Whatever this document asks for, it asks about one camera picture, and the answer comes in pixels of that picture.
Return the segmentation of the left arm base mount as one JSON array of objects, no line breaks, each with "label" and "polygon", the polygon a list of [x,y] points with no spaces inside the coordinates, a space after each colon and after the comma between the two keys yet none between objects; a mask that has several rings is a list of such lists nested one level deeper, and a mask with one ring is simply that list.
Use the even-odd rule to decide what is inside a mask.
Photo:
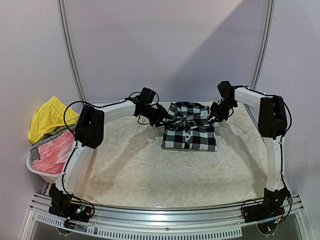
[{"label": "left arm base mount", "polygon": [[95,215],[96,210],[93,204],[59,190],[55,184],[49,188],[48,195],[51,198],[48,212],[52,215],[85,223]]}]

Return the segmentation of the black white plaid shirt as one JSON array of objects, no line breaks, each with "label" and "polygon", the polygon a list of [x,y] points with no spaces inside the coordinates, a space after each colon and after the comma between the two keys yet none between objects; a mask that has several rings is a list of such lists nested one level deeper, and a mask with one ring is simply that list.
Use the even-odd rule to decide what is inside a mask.
[{"label": "black white plaid shirt", "polygon": [[164,127],[161,144],[163,149],[210,152],[216,150],[215,125],[209,119],[208,106],[196,102],[178,101],[171,103],[167,112],[171,119],[180,118],[182,127],[179,129]]}]

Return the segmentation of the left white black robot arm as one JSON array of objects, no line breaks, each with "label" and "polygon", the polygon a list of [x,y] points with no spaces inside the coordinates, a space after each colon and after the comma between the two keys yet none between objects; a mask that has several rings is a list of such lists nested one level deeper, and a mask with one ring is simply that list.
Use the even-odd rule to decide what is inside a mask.
[{"label": "left white black robot arm", "polygon": [[49,196],[55,202],[55,209],[63,216],[74,213],[74,205],[69,202],[81,175],[85,175],[94,150],[104,139],[104,126],[120,118],[135,116],[145,117],[152,127],[162,127],[166,120],[172,119],[167,110],[154,101],[158,94],[144,87],[133,92],[123,100],[105,105],[85,102],[75,130],[72,151],[69,154],[57,180],[51,185]]}]

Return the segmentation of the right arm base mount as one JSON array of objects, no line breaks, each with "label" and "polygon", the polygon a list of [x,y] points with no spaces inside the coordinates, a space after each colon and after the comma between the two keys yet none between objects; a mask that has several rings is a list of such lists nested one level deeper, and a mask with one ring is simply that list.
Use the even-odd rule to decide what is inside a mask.
[{"label": "right arm base mount", "polygon": [[245,223],[273,220],[280,216],[275,221],[276,224],[279,224],[290,214],[292,203],[291,192],[286,187],[276,191],[264,188],[262,203],[258,203],[254,199],[246,200],[242,203],[240,212]]}]

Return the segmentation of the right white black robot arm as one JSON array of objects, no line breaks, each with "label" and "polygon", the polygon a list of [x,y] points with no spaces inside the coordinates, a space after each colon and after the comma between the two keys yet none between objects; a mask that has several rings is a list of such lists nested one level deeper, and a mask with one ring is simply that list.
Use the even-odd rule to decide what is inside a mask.
[{"label": "right white black robot arm", "polygon": [[263,197],[269,198],[259,206],[258,213],[262,218],[269,218],[278,210],[278,203],[291,194],[285,183],[284,140],[290,129],[287,117],[290,117],[288,106],[279,95],[266,94],[243,85],[231,85],[222,81],[217,89],[220,93],[219,102],[210,106],[209,117],[214,122],[227,121],[230,111],[245,104],[258,109],[257,130],[266,147],[267,181]]}]

